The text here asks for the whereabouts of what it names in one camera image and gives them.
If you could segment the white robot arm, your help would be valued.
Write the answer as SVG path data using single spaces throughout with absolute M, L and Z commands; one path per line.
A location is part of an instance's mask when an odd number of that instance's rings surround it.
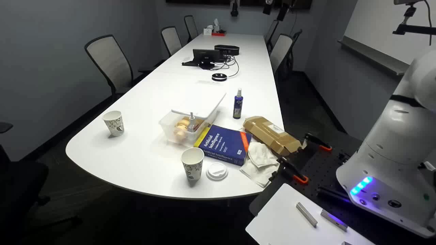
M 350 202 L 422 238 L 436 232 L 436 188 L 419 165 L 436 149 L 436 51 L 411 61 L 380 117 L 335 177 Z

